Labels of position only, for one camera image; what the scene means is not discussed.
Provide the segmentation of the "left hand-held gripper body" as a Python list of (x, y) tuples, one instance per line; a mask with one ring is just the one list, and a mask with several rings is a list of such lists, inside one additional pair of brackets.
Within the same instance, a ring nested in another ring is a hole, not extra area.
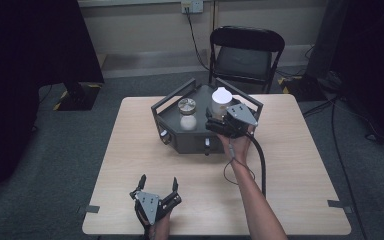
[(165, 201), (159, 195), (136, 191), (133, 194), (135, 212), (140, 223), (145, 227), (154, 225), (166, 216)]

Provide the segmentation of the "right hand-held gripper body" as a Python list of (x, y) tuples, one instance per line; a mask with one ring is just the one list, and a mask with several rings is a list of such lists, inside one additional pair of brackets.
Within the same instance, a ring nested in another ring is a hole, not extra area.
[(207, 130), (229, 137), (238, 138), (247, 134), (250, 126), (256, 127), (258, 121), (253, 111), (243, 103), (227, 108), (227, 113), (218, 121), (208, 121), (205, 124)]

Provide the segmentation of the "white lid plastic jar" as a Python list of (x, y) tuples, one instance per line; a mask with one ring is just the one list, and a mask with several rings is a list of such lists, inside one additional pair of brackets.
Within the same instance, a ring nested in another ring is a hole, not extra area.
[(211, 110), (216, 118), (221, 119), (230, 106), (233, 96), (225, 87), (218, 87), (212, 94)]

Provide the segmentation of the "silver lid glass jar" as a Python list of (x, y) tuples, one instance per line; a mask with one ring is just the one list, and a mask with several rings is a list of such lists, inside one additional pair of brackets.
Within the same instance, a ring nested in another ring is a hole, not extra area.
[(191, 98), (182, 98), (178, 102), (178, 110), (180, 113), (180, 126), (182, 130), (191, 131), (197, 126), (196, 102)]

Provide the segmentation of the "dark grey drawer organizer tray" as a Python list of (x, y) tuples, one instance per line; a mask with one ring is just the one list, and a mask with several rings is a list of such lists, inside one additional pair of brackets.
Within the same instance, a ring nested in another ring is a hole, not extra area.
[[(230, 106), (243, 103), (259, 120), (263, 104), (255, 98), (221, 79), (214, 84), (197, 84), (195, 79), (191, 79), (151, 107), (159, 137), (165, 145), (172, 146), (180, 154), (209, 155), (223, 152), (217, 133), (205, 127), (206, 108), (211, 109), (212, 94), (218, 87), (225, 87), (231, 92), (233, 99)], [(196, 102), (197, 126), (191, 131), (182, 130), (180, 126), (178, 102), (182, 98), (191, 98)]]

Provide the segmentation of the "person's left hand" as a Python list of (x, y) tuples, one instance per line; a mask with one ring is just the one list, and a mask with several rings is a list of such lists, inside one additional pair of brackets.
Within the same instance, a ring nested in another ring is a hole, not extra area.
[(142, 218), (144, 223), (144, 235), (146, 240), (168, 240), (170, 235), (170, 217), (171, 213), (166, 214), (162, 219), (151, 225)]

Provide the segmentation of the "person's right hand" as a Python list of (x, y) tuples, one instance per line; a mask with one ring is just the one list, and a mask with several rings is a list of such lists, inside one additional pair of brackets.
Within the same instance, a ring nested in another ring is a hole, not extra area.
[(231, 161), (232, 166), (247, 166), (247, 154), (251, 144), (248, 137), (242, 136), (232, 139), (220, 134), (217, 137), (221, 141), (224, 152)]

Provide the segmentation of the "grey tape strip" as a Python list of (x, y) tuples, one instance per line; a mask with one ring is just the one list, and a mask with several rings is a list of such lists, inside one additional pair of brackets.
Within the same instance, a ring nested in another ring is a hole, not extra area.
[(340, 208), (342, 209), (346, 214), (350, 214), (354, 212), (354, 209), (352, 206), (344, 205), (341, 201), (339, 200), (328, 200), (327, 201), (328, 206), (332, 208)]
[(85, 213), (98, 213), (100, 210), (100, 206), (95, 205), (87, 205), (87, 206), (80, 206), (77, 209), (77, 213), (79, 214), (85, 214)]

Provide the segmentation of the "black folding chair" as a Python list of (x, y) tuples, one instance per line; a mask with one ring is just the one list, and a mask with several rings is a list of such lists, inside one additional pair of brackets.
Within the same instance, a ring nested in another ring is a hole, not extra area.
[(285, 41), (275, 31), (221, 26), (210, 34), (210, 75), (214, 78), (257, 84), (269, 93)]

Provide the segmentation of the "black base with striped tape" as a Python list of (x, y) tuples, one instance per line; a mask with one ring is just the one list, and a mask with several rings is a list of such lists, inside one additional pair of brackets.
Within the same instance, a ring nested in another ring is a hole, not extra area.
[(326, 99), (317, 80), (307, 80), (302, 76), (291, 76), (280, 78), (278, 84), (284, 94), (293, 95), (298, 102)]

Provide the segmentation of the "black stand base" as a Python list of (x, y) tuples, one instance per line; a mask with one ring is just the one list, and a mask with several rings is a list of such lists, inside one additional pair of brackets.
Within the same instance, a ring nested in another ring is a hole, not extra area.
[(88, 111), (93, 108), (100, 84), (65, 83), (66, 91), (54, 106), (54, 111)]

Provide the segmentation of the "dark curtain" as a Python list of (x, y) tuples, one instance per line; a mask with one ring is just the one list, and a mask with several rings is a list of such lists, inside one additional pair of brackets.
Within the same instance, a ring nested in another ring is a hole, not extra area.
[(327, 0), (304, 77), (330, 70), (384, 131), (384, 0)]
[(0, 183), (28, 144), (40, 88), (102, 81), (78, 0), (0, 0)]

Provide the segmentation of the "white wall socket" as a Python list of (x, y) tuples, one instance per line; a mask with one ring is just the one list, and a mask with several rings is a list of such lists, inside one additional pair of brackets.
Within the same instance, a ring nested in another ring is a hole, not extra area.
[(199, 14), (204, 11), (203, 0), (182, 0), (181, 13), (182, 14)]

